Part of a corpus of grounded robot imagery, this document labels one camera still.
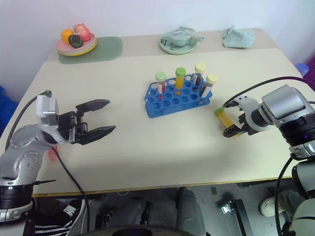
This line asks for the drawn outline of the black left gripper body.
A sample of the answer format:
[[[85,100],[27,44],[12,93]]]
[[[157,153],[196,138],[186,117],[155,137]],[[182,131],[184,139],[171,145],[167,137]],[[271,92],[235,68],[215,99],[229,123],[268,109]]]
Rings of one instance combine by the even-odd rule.
[[[84,113],[71,111],[59,115],[58,132],[63,139],[71,144],[81,144],[81,139],[88,133],[88,125],[83,122]]]

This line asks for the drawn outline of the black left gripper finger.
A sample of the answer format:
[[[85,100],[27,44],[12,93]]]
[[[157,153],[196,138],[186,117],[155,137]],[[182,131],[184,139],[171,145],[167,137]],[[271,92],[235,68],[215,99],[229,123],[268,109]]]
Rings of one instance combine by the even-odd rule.
[[[86,145],[102,139],[103,137],[110,134],[116,128],[115,125],[99,127],[94,130],[90,130],[86,134],[77,134],[75,136],[75,143]]]
[[[106,99],[95,99],[89,102],[82,103],[76,106],[76,114],[77,116],[82,117],[86,112],[93,112],[99,109],[104,108],[106,105],[110,103],[110,100]]]

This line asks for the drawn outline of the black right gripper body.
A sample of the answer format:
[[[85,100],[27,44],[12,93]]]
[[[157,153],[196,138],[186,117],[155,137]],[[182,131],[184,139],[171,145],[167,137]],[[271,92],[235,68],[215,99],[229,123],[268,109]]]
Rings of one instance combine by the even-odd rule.
[[[257,133],[257,110],[244,112],[239,116],[241,132],[253,135]]]

